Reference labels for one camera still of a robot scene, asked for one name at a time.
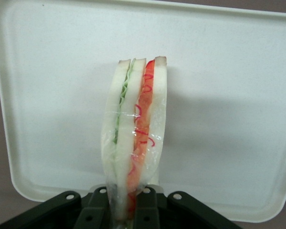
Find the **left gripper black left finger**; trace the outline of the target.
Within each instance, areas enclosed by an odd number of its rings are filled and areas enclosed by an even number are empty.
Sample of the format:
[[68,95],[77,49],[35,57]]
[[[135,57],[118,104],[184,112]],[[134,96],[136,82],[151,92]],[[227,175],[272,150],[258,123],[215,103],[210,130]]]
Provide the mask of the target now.
[[109,203],[105,187],[81,197],[62,192],[0,224],[0,229],[104,229]]

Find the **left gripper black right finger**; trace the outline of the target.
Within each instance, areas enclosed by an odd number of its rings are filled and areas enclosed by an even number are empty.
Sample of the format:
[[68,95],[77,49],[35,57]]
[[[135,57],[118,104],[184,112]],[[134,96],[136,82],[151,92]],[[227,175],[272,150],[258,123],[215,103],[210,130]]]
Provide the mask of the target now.
[[191,195],[168,196],[158,186],[147,186],[136,197],[134,229],[239,229],[240,226]]

